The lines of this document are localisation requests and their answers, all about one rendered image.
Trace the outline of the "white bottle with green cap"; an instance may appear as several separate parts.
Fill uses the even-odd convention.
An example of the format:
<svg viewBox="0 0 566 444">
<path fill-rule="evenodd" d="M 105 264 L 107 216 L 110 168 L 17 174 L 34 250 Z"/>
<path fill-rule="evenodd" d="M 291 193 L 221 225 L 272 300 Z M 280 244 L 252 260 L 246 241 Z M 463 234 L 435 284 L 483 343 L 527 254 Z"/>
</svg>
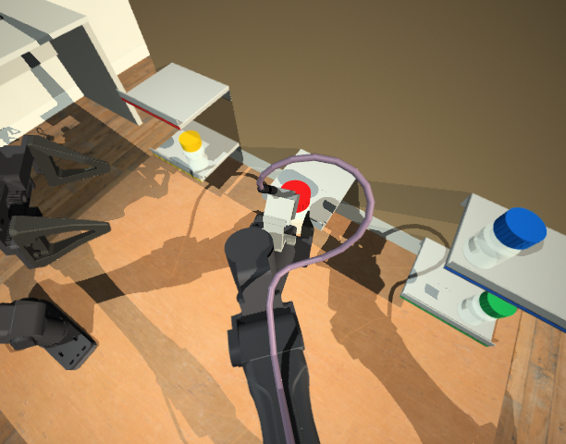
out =
<svg viewBox="0 0 566 444">
<path fill-rule="evenodd" d="M 461 320 L 472 326 L 514 315 L 516 310 L 517 307 L 487 291 L 466 298 L 457 305 L 457 313 Z"/>
</svg>

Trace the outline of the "clear bottle with yellow cap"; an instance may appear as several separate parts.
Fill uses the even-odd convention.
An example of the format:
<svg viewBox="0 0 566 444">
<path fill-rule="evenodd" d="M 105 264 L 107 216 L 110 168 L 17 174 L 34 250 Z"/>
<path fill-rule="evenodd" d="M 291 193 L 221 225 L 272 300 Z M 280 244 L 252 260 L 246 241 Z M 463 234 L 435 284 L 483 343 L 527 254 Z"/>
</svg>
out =
<svg viewBox="0 0 566 444">
<path fill-rule="evenodd" d="M 201 171 L 207 168 L 208 159 L 202 146 L 200 135 L 197 131 L 188 130 L 180 134 L 178 138 L 190 168 Z"/>
</svg>

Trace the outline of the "white bottle with red cap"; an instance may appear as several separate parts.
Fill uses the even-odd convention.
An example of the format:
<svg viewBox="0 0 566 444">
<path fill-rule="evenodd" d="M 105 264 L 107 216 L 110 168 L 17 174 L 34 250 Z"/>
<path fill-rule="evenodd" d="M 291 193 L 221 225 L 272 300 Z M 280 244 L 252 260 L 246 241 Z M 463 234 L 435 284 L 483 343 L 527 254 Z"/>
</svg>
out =
<svg viewBox="0 0 566 444">
<path fill-rule="evenodd" d="M 290 224 L 297 228 L 297 233 L 301 234 L 301 226 L 307 211 L 310 211 L 310 198 L 311 198 L 311 190 L 310 187 L 300 181 L 300 180 L 291 180 L 282 185 L 283 189 L 296 191 L 295 193 L 300 194 L 300 200 L 297 208 L 297 213 L 295 219 L 290 220 Z"/>
</svg>

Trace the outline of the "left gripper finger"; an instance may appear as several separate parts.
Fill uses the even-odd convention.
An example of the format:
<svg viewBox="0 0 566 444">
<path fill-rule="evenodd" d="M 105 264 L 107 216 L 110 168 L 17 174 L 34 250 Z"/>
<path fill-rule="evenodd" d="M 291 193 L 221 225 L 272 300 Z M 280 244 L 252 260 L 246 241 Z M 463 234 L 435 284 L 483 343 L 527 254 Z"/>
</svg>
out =
<svg viewBox="0 0 566 444">
<path fill-rule="evenodd" d="M 49 187 L 87 179 L 110 172 L 109 163 L 52 142 L 40 135 L 30 135 L 28 146 L 43 173 Z M 82 169 L 61 169 L 55 165 L 53 156 L 93 167 Z"/>
<path fill-rule="evenodd" d="M 87 230 L 50 243 L 46 235 Z M 35 268 L 45 267 L 85 242 L 111 231 L 109 222 L 40 216 L 12 216 L 9 235 Z"/>
</svg>

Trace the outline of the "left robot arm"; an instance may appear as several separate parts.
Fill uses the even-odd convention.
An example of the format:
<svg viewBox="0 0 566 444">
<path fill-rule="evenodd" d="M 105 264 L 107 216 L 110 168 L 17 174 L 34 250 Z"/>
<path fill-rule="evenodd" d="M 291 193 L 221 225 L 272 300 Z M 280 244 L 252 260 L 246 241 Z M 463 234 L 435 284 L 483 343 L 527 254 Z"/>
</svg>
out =
<svg viewBox="0 0 566 444">
<path fill-rule="evenodd" d="M 0 344 L 10 344 L 15 351 L 38 344 L 66 370 L 73 370 L 93 347 L 55 307 L 36 298 L 0 303 Z"/>
</svg>

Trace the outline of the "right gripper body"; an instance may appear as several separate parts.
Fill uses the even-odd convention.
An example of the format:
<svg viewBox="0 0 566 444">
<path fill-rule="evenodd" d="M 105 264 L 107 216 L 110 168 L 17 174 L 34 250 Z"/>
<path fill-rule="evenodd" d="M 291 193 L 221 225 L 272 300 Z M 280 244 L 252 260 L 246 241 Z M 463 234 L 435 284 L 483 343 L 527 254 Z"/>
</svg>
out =
<svg viewBox="0 0 566 444">
<path fill-rule="evenodd" d="M 266 230 L 273 238 L 277 270 L 291 263 L 310 258 L 313 238 L 296 236 L 290 224 L 295 200 L 268 194 L 263 218 L 256 217 L 249 228 Z"/>
</svg>

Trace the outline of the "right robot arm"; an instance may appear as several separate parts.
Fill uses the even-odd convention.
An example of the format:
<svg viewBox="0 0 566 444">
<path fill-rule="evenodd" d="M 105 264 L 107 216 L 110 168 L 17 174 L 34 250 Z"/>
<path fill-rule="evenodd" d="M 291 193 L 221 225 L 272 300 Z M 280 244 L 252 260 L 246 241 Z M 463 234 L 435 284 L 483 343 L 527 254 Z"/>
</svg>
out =
<svg viewBox="0 0 566 444">
<path fill-rule="evenodd" d="M 301 327 L 293 301 L 282 302 L 281 298 L 284 276 L 277 283 L 273 301 L 281 378 L 276 381 L 274 377 L 266 316 L 268 286 L 279 271 L 273 238 L 264 229 L 243 228 L 227 239 L 224 249 L 241 309 L 231 316 L 232 329 L 227 330 L 229 358 L 232 367 L 242 367 L 248 377 L 263 443 L 321 444 L 311 406 Z"/>
</svg>

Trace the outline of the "white bottle with blue cap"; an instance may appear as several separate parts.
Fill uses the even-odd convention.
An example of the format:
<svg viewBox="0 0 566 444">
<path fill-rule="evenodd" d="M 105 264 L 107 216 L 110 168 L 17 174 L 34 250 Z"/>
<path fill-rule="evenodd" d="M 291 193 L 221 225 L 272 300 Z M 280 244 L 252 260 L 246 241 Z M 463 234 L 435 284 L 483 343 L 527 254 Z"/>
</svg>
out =
<svg viewBox="0 0 566 444">
<path fill-rule="evenodd" d="M 486 225 L 462 245 L 465 259 L 473 266 L 488 269 L 547 236 L 542 219 L 530 210 L 514 207 Z"/>
</svg>

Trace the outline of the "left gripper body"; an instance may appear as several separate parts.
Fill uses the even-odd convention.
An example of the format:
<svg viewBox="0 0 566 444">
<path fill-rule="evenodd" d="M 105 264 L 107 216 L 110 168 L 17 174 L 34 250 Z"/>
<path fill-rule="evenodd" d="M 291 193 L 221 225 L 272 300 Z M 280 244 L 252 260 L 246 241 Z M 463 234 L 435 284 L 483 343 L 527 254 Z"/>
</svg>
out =
<svg viewBox="0 0 566 444">
<path fill-rule="evenodd" d="M 35 184 L 31 167 L 42 174 L 28 146 L 30 135 L 23 135 L 21 145 L 0 147 L 0 250 L 15 254 L 29 269 L 35 268 L 9 235 L 12 216 L 43 216 L 38 207 L 29 207 Z"/>
</svg>

